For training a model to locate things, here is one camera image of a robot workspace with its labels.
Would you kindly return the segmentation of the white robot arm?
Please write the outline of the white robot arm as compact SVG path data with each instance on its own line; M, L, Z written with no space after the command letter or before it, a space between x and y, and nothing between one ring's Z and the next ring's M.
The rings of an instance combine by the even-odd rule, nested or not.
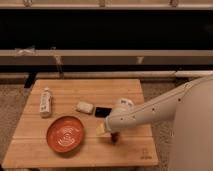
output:
M98 134L174 120L168 171L213 171L213 75L186 82L146 103L119 99Z

